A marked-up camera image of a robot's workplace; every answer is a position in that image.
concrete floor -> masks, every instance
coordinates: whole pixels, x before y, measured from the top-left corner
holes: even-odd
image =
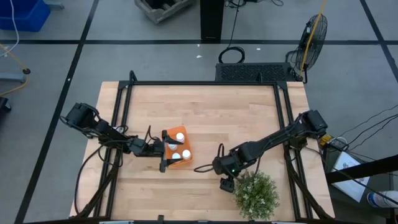
[[[24,89],[7,95],[12,112],[0,124],[0,217],[13,223],[44,143],[62,87],[65,83],[87,17],[97,0],[64,1],[65,9],[52,11],[38,33],[20,32],[22,40],[14,53],[32,70]],[[284,0],[277,7],[270,0],[247,3],[239,10],[234,39],[299,40],[309,18],[318,13],[321,0]],[[398,57],[398,1],[366,1],[393,57]],[[229,39],[234,9],[225,8],[223,39]],[[327,40],[341,40],[325,45],[305,86],[311,109],[320,110],[332,135],[366,120],[385,108],[398,104],[398,83],[385,51],[377,42],[375,31],[359,0],[328,1]],[[0,43],[15,39],[13,31],[0,30]],[[87,40],[198,40],[200,8],[198,4],[158,25],[153,25],[132,0],[99,0]],[[75,40],[46,42],[45,40]],[[345,42],[344,40],[375,40]],[[134,70],[139,80],[214,80],[218,54],[226,47],[218,44],[86,44],[80,55],[62,114],[75,102],[96,104],[101,82],[125,80]],[[246,51],[245,62],[281,62],[295,45],[239,44]],[[238,55],[227,53],[225,62],[235,62]],[[0,72],[20,72],[9,57],[0,58]],[[0,82],[0,92],[16,83]],[[383,114],[372,123],[383,119]],[[398,134],[392,121],[355,152],[380,159],[394,155]],[[345,135],[353,139],[363,129]],[[25,222],[63,219],[69,215],[78,169],[86,139],[76,131],[57,125],[49,153],[30,203]],[[336,216],[363,223],[383,223],[375,215],[337,206]]]

floor line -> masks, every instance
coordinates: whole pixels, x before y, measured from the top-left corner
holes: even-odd
[[[232,44],[297,45],[299,40],[232,40]],[[14,44],[15,40],[0,40]],[[19,44],[79,44],[80,40],[20,40]],[[98,45],[162,45],[162,44],[228,44],[229,40],[85,40],[84,44]],[[324,45],[398,45],[398,40],[325,40]]]
[[[384,41],[383,36],[381,35],[381,32],[376,24],[376,21],[373,18],[373,15],[371,13],[371,10],[370,10],[368,4],[366,3],[365,0],[360,0],[360,2],[362,4],[362,7],[365,11],[366,16],[369,19],[369,22],[371,23],[371,26],[373,28],[373,31],[374,31],[378,41],[380,41],[381,49],[383,49],[384,55],[386,56],[387,62],[390,65],[392,73],[394,74],[394,76],[398,82],[398,68],[397,68],[396,62],[395,62],[394,58],[392,57],[391,52],[388,49],[388,46],[386,45],[386,42]]]
[[[53,138],[55,128],[57,127],[58,119],[59,119],[59,116],[61,115],[61,111],[62,111],[63,105],[65,103],[65,99],[67,97],[68,90],[69,90],[70,84],[72,82],[73,75],[75,74],[75,70],[76,70],[77,64],[80,59],[81,51],[83,50],[84,41],[87,38],[88,31],[90,29],[91,23],[93,22],[93,17],[94,17],[96,8],[98,6],[98,1],[99,0],[94,0],[93,5],[91,6],[91,10],[88,15],[85,27],[83,29],[83,33],[81,34],[80,41],[79,41],[78,47],[75,52],[75,56],[73,57],[72,63],[70,65],[70,68],[68,71],[68,75],[65,79],[65,83],[63,84],[60,98],[58,99],[58,103],[55,107],[55,111],[54,111],[54,114],[53,114],[51,122],[50,122],[49,130],[47,131],[47,134],[45,135],[43,146],[40,150],[39,157],[37,158],[37,162],[34,167],[32,176],[30,177],[28,186],[25,191],[24,198],[22,199],[22,203],[19,207],[16,219],[14,222],[16,224],[23,223],[25,220],[25,216],[29,209],[30,201],[32,200],[34,190],[35,190],[37,182],[39,180],[40,173],[42,171],[45,158],[47,157],[47,153],[50,148],[51,140]]]

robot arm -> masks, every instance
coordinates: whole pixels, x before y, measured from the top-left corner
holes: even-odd
[[[244,142],[231,150],[228,155],[217,155],[213,162],[216,174],[226,174],[228,179],[221,179],[220,188],[232,192],[234,189],[233,178],[239,173],[256,163],[262,154],[283,142],[289,141],[290,145],[302,148],[307,143],[307,138],[319,138],[326,134],[326,122],[318,111],[310,110],[299,114],[293,124],[283,128],[259,141]]]
[[[101,119],[97,109],[85,103],[76,103],[68,115],[66,117],[61,116],[60,120],[88,138],[97,137],[100,144],[111,140],[125,141],[107,144],[108,147],[122,149],[123,153],[133,153],[137,157],[159,157],[161,172],[165,172],[165,168],[170,164],[181,160],[164,158],[166,142],[182,144],[170,138],[166,130],[162,131],[162,140],[150,136],[150,126],[145,139],[140,139],[138,136],[127,136],[111,127],[107,121]],[[152,144],[147,143],[148,136],[153,140]]]

potted plant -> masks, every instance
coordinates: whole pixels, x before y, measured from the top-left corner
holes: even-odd
[[[237,180],[234,200],[240,214],[249,220],[268,220],[279,206],[275,182],[263,172],[246,171]]]

wooden table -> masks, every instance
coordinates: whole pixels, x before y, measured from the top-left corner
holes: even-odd
[[[99,93],[96,108],[108,121],[112,118],[117,86],[117,82],[104,82]],[[308,110],[307,97],[302,83],[288,83],[288,88],[296,117]],[[281,90],[280,95],[285,108]],[[148,125],[152,125],[153,136],[160,136],[163,129],[184,125],[194,160],[187,166],[160,173],[159,158],[124,155],[113,203],[114,220],[156,220],[158,215],[164,215],[165,220],[244,220],[233,202],[233,195],[219,189],[221,176],[214,172],[199,174],[193,169],[211,163],[221,142],[229,150],[280,129],[271,86],[134,86],[127,125],[126,134],[138,134],[141,138]],[[317,148],[315,140],[309,139],[308,143],[309,147]],[[98,140],[89,140],[85,158],[97,147]],[[283,152],[282,145],[266,151],[260,170],[276,182],[280,197],[280,206],[271,220],[292,221],[295,218]],[[301,154],[309,191],[334,217],[320,156],[309,150],[302,150]],[[80,210],[98,188],[102,165],[97,157],[92,158],[82,172],[78,193]],[[305,217],[299,188],[297,193],[301,216]],[[104,214],[107,198],[106,193],[101,214]]]

